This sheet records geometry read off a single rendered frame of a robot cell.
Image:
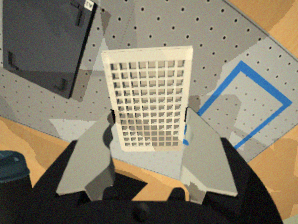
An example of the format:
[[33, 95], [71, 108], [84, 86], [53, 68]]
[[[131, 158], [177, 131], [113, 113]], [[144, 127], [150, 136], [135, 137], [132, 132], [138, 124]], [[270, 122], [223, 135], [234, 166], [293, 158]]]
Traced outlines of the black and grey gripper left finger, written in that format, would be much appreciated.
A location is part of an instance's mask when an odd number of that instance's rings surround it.
[[33, 186], [13, 224], [52, 224], [81, 204], [102, 200], [115, 180], [110, 150], [114, 124], [110, 109], [73, 140]]

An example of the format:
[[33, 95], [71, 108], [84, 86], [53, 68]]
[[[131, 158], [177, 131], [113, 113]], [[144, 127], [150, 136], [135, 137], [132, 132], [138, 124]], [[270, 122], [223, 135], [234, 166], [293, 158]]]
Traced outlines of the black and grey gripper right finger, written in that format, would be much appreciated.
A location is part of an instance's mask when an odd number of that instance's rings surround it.
[[189, 201], [232, 224], [283, 224], [265, 185], [227, 138], [191, 107], [185, 109], [184, 122], [189, 145], [183, 150], [180, 181]]

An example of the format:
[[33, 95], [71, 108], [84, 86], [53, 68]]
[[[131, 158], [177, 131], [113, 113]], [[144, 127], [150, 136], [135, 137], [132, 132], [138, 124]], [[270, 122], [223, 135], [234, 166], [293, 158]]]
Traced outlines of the cream well plate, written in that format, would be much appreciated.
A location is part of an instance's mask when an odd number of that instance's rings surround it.
[[182, 151], [192, 55], [192, 46], [101, 53], [123, 151]]

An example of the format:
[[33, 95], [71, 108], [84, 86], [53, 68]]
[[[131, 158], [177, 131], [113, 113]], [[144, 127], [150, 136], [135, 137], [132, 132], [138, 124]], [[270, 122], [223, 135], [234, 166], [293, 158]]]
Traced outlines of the blue tape outline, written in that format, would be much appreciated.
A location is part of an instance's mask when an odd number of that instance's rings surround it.
[[247, 135], [243, 140], [241, 140], [237, 145], [234, 146], [238, 149], [247, 140], [254, 136], [258, 131], [265, 127], [269, 122], [271, 122], [276, 116], [278, 116], [282, 111], [284, 111], [293, 102], [290, 101], [285, 95], [283, 95], [279, 90], [277, 90], [273, 85], [266, 81], [262, 76], [255, 72], [243, 61], [240, 61], [238, 65], [232, 70], [232, 72], [227, 76], [227, 78], [222, 82], [222, 84], [216, 89], [216, 91], [211, 95], [211, 97], [205, 102], [205, 104], [197, 112], [200, 116], [210, 107], [210, 105], [217, 99], [217, 97], [225, 90], [225, 88], [232, 82], [232, 80], [238, 75], [239, 72], [243, 72], [250, 79], [256, 82], [259, 86], [265, 89], [278, 101], [280, 101], [283, 106], [281, 106], [276, 112], [274, 112], [269, 118], [267, 118], [262, 124], [260, 124], [255, 130], [253, 130], [249, 135]]

